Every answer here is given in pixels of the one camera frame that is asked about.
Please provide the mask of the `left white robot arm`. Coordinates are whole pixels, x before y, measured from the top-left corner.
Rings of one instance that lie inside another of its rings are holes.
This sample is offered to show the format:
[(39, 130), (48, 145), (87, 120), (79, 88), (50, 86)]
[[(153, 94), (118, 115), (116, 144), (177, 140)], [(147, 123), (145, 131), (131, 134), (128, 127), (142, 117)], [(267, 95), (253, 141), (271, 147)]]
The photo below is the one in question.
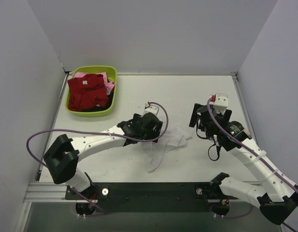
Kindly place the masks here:
[(163, 122), (153, 113), (134, 114), (105, 130), (101, 135), (69, 138), (58, 136), (44, 155), (44, 162), (55, 184), (67, 184), (83, 199), (93, 194), (93, 183), (77, 165), (81, 160), (101, 151), (135, 144), (138, 140), (157, 142)]

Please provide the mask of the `white t shirt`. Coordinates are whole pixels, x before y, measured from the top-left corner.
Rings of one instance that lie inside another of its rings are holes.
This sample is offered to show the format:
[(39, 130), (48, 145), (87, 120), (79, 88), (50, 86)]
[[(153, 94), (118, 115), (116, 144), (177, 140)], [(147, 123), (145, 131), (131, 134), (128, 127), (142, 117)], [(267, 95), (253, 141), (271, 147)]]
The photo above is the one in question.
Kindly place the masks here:
[(192, 133), (179, 126), (170, 127), (157, 143), (141, 143), (141, 148), (146, 158), (146, 169), (153, 173), (162, 163), (164, 157), (172, 150), (186, 147), (187, 141), (192, 138)]

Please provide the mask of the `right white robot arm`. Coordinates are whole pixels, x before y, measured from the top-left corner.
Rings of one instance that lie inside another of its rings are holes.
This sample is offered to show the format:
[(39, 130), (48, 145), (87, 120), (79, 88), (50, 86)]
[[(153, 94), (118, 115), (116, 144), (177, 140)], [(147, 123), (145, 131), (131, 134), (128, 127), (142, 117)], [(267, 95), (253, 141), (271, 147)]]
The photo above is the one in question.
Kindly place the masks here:
[(210, 181), (224, 195), (243, 200), (257, 208), (275, 225), (281, 225), (298, 207), (298, 184), (286, 177), (261, 150), (249, 131), (230, 121), (232, 111), (217, 113), (212, 105), (196, 103), (189, 126), (205, 133), (217, 149), (236, 157), (257, 179), (258, 186), (239, 181), (226, 173)]

